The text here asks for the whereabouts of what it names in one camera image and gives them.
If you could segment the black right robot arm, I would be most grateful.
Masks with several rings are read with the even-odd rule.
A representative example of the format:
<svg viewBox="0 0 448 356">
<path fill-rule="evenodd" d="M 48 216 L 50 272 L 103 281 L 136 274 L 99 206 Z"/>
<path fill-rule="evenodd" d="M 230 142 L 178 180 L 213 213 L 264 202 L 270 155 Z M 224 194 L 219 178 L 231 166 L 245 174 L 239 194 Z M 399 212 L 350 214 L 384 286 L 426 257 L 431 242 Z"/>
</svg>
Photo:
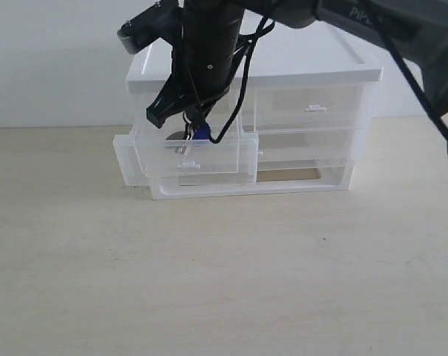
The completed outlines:
<svg viewBox="0 0 448 356">
<path fill-rule="evenodd" d="M 159 1 L 146 15 L 151 36 L 173 48 L 171 75 L 146 110 L 156 127 L 184 111 L 202 128 L 272 24 L 325 22 L 392 55 L 448 155 L 448 1 Z"/>
</svg>

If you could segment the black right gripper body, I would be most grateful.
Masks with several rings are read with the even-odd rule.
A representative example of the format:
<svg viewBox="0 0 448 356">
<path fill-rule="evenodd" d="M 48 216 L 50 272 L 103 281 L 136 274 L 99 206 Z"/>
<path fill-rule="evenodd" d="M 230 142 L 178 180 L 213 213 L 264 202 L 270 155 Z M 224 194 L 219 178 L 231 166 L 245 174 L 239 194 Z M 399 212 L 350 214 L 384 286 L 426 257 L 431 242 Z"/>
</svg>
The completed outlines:
<svg viewBox="0 0 448 356">
<path fill-rule="evenodd" d="M 197 100 L 220 100 L 229 92 L 242 59 L 239 33 L 183 33 L 173 46 L 168 79 L 176 79 Z"/>
</svg>

